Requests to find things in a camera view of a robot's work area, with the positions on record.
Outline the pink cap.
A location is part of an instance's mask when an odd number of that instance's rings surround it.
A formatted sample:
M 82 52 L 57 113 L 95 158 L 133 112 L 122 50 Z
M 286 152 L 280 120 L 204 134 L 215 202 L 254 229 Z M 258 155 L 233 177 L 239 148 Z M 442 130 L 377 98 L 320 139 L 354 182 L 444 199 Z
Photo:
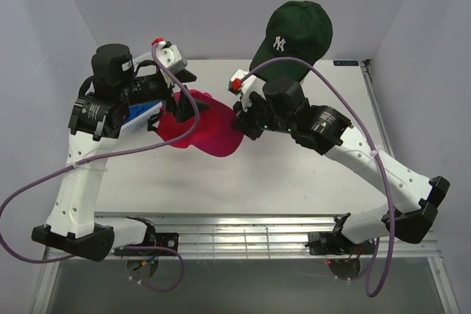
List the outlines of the pink cap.
M 232 128 L 236 119 L 233 109 L 214 99 L 209 93 L 198 90 L 190 91 L 198 102 L 204 102 L 209 108 L 199 114 L 199 124 L 186 138 L 173 142 L 171 146 L 186 149 L 194 146 L 214 157 L 227 157 L 241 145 L 244 134 Z M 147 121 L 148 130 L 155 132 L 162 140 L 168 141 L 186 133 L 194 123 L 194 118 L 179 123 L 176 118 L 163 108 Z

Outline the dark green NY cap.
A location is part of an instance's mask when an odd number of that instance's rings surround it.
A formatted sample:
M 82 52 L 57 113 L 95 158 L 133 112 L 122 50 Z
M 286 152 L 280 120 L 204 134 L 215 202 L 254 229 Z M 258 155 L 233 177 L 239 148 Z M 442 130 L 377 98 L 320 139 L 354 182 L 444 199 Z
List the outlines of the dark green NY cap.
M 287 1 L 272 13 L 249 69 L 278 57 L 295 57 L 314 65 L 327 53 L 332 39 L 331 19 L 320 4 Z

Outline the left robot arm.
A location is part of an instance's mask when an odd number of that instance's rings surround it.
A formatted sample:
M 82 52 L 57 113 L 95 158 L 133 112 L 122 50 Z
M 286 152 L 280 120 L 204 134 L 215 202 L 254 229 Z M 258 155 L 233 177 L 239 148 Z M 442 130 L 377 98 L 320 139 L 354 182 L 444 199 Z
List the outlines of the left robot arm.
M 156 237 L 142 218 L 114 218 L 99 224 L 96 200 L 107 161 L 130 108 L 160 102 L 166 112 L 184 122 L 208 105 L 191 98 L 185 84 L 196 77 L 178 47 L 158 39 L 152 58 L 135 64 L 128 46 L 100 46 L 91 58 L 93 74 L 84 81 L 68 123 L 68 157 L 54 207 L 45 224 L 32 230 L 32 240 L 74 256 L 102 261 L 114 249 L 131 246 L 151 253 Z

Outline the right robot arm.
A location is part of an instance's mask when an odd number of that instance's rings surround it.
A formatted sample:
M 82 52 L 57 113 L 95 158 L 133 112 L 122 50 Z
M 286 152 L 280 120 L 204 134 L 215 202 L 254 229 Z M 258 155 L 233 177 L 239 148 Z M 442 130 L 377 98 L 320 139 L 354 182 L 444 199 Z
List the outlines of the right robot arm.
M 255 76 L 243 80 L 242 75 L 238 71 L 228 85 L 240 97 L 233 106 L 234 129 L 251 140 L 265 131 L 288 134 L 296 144 L 340 163 L 381 193 L 392 194 L 393 208 L 383 205 L 336 216 L 331 231 L 309 238 L 312 254 L 349 253 L 388 235 L 406 243 L 422 242 L 449 190 L 444 177 L 417 174 L 372 148 L 348 117 L 327 105 L 310 104 L 299 82 L 263 82 Z

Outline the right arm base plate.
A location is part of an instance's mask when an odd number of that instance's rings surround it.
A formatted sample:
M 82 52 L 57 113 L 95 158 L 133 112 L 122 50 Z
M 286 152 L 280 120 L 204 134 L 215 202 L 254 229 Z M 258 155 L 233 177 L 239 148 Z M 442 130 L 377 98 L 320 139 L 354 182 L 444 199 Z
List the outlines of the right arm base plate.
M 373 254 L 374 240 L 366 240 L 360 244 L 354 244 L 343 236 L 335 236 L 332 232 L 309 232 L 308 242 L 305 244 L 310 255 L 357 255 Z

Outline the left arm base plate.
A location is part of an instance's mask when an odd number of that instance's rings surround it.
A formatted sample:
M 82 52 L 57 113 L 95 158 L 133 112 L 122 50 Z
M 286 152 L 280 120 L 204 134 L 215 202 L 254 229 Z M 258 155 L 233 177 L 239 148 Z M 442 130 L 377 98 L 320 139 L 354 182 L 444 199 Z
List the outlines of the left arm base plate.
M 178 251 L 179 234 L 176 232 L 151 232 L 146 234 L 142 243 L 135 246 L 152 247 L 152 249 L 130 249 L 129 246 L 115 249 L 113 251 L 116 256 L 131 256 L 131 257 L 151 257 L 154 255 L 170 256 L 167 251 L 155 249 L 155 247 L 162 247 Z

